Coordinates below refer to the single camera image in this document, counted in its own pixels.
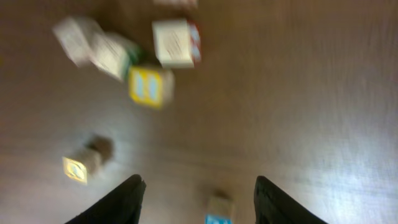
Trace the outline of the yellow O wooden block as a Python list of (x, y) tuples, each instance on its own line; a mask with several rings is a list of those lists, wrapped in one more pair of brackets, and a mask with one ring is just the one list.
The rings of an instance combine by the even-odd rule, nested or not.
[(88, 184), (88, 179), (102, 164), (99, 151), (85, 147), (62, 157), (64, 174), (81, 184)]

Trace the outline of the yellow blue wooden block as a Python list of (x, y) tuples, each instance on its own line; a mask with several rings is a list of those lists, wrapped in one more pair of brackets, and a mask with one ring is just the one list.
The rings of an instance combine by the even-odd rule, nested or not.
[(140, 105), (161, 108), (174, 97), (175, 79), (171, 70), (133, 66), (128, 74), (128, 92)]

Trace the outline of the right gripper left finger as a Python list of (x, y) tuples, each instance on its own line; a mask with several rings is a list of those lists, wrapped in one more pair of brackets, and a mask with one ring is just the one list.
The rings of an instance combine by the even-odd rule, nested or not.
[(66, 224), (138, 224), (146, 183), (134, 174)]

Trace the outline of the blue D wooden block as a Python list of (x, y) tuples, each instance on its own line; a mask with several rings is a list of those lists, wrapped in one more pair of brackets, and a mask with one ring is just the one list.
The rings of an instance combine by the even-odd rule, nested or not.
[(213, 195), (208, 201), (205, 224), (232, 224), (234, 203), (231, 199)]

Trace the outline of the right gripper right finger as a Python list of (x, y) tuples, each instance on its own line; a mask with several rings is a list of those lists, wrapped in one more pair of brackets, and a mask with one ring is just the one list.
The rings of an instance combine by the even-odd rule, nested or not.
[(254, 189), (256, 224), (326, 224), (268, 178), (259, 175)]

